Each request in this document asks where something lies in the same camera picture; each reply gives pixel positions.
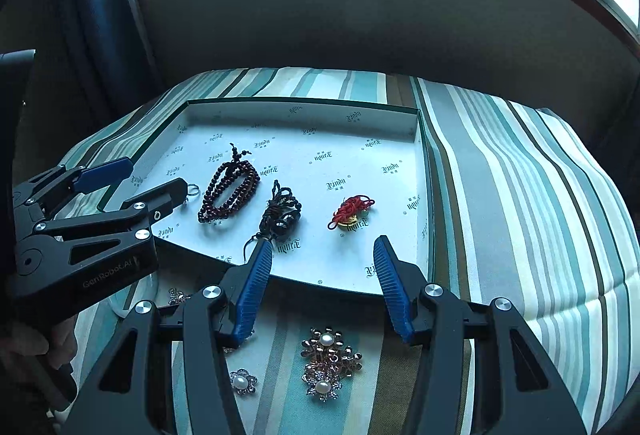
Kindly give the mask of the person's left hand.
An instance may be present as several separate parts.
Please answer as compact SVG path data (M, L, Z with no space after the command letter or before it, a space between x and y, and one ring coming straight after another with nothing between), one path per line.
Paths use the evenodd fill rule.
M1 334L1 363L6 370L18 370L26 357L44 356L53 369L70 363L77 354L74 315L42 334L28 325L14 322Z

